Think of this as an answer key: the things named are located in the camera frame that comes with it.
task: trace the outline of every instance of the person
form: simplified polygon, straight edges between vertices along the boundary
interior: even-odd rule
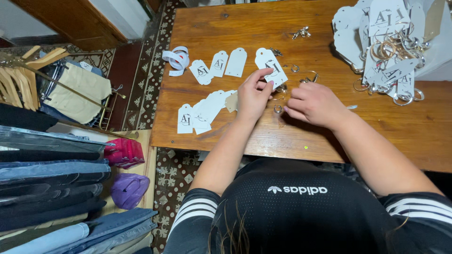
[[[238,88],[237,117],[200,165],[165,254],[452,253],[451,201],[323,85],[301,83],[284,111],[330,129],[379,198],[301,160],[262,158],[237,172],[271,98],[273,82],[260,80],[272,72]]]

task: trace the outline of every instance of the adidas logo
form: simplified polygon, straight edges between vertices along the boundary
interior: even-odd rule
[[[273,193],[276,194],[277,191],[282,191],[282,190],[276,186],[271,186],[270,188],[268,188],[267,191],[273,191]]]
[[[327,193],[328,189],[325,187],[283,187],[284,192],[289,193],[297,193],[299,192],[300,195],[303,193],[308,193],[309,195],[314,195],[316,193]],[[268,188],[267,191],[273,191],[274,194],[276,194],[276,192],[282,192],[282,190],[279,187],[276,186],[271,186],[270,188]]]

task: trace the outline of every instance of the black t-shirt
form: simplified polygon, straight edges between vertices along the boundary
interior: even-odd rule
[[[302,161],[259,159],[237,173],[222,197],[201,188],[185,195],[165,254],[221,248],[452,253],[452,203],[435,193],[376,199],[358,183]]]

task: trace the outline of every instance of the brown tag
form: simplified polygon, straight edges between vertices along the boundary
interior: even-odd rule
[[[225,100],[225,106],[229,113],[237,109],[237,101],[239,100],[239,96],[237,92],[229,95]]]
[[[435,0],[425,16],[424,42],[439,35],[441,20],[443,19],[444,0]]]

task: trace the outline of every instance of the roll of tape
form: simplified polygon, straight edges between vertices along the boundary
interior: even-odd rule
[[[188,49],[184,46],[176,47],[172,51],[163,51],[162,59],[168,61],[169,64],[177,70],[169,71],[170,76],[180,76],[184,74],[185,68],[190,64]]]

